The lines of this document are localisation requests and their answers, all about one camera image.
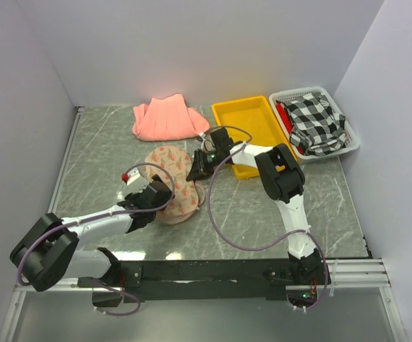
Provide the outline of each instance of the marble tabletop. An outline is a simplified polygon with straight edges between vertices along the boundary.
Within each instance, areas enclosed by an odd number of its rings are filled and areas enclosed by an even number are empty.
[[[215,124],[210,106],[196,109]],[[80,108],[76,130],[55,196],[54,212],[74,217],[107,209],[126,195],[120,175],[142,162],[157,146],[175,145],[190,155],[196,141],[144,142],[131,133],[131,105]],[[302,165],[306,176],[304,206],[311,232],[331,258],[367,257],[349,188],[338,158]],[[212,193],[212,212],[227,237],[245,246],[267,244],[284,233],[275,203],[258,177],[238,181],[227,167]],[[206,206],[187,221],[167,226],[157,221],[131,234],[107,237],[86,249],[106,247],[121,259],[286,258],[287,242],[261,252],[243,252],[222,241],[212,228]]]

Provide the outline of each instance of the gray floor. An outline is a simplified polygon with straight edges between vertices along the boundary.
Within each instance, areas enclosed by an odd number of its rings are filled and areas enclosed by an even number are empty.
[[[196,107],[215,125],[210,106]],[[85,108],[81,113],[65,167],[55,212],[74,217],[106,209],[123,199],[122,171],[142,162],[157,146],[176,145],[189,154],[199,148],[192,139],[143,142],[131,128],[133,107]],[[354,205],[338,158],[303,166],[306,175],[305,208],[311,232],[328,257],[367,257],[368,253]],[[258,177],[238,181],[228,168],[221,171],[212,193],[212,210],[224,233],[251,247],[267,244],[284,233],[276,205],[266,195]],[[124,236],[108,237],[87,248],[107,247],[122,259],[236,259],[284,258],[287,243],[263,252],[241,252],[223,242],[210,224],[207,208],[186,222],[165,226],[153,222]]]
[[[336,289],[307,315],[264,299],[149,301],[134,316],[93,312],[91,293],[28,292],[14,342],[394,341],[378,289]]]

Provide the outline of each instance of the yellow tray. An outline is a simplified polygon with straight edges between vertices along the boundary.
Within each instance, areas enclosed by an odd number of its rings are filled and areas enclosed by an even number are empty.
[[[218,125],[232,125],[249,132],[253,137],[251,144],[275,146],[283,143],[289,147],[294,156],[292,147],[264,96],[215,103],[212,105],[212,112]],[[227,129],[227,132],[234,141],[247,139],[244,133],[237,130]],[[254,167],[244,165],[232,167],[238,180],[258,176],[258,170]]]

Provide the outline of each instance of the laundry basket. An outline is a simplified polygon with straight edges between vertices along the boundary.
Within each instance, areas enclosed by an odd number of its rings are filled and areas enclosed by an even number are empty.
[[[287,137],[288,141],[290,140],[289,139],[289,133],[288,133],[284,123],[282,122],[282,119],[280,118],[279,113],[277,112],[277,109],[276,109],[276,104],[277,103],[276,103],[276,101],[284,102],[284,101],[295,100],[299,96],[303,96],[303,95],[306,95],[306,94],[309,94],[309,93],[321,93],[321,94],[325,95],[326,98],[328,99],[328,102],[329,102],[333,112],[342,113],[339,110],[337,104],[334,102],[334,100],[328,94],[328,92],[326,90],[324,90],[322,87],[299,88],[299,89],[293,89],[293,90],[279,91],[278,93],[271,94],[270,97],[269,97],[269,103],[271,104],[272,110],[273,110],[274,114],[276,115],[276,118],[279,121],[279,124],[282,127],[282,130],[284,131],[284,134]],[[298,163],[304,164],[306,162],[313,162],[313,161],[316,161],[316,160],[336,157],[337,155],[342,155],[344,153],[356,150],[360,146],[360,142],[359,142],[358,137],[355,135],[354,130],[351,129],[351,126],[350,126],[350,124],[347,120],[346,120],[346,124],[345,124],[345,131],[346,131],[346,135],[347,135],[346,146],[344,148],[336,151],[336,152],[333,152],[329,155],[325,155],[325,156],[321,156],[321,157],[316,156],[316,155],[302,155],[301,153],[299,153],[296,146],[291,144],[292,147],[293,147],[293,152],[297,156]]]

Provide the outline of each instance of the checkered cloth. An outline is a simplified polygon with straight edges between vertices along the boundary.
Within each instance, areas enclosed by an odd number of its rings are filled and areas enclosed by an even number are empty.
[[[305,155],[320,157],[345,146],[346,118],[342,113],[333,113],[325,95],[310,93],[283,104],[293,123],[290,142],[303,149]]]

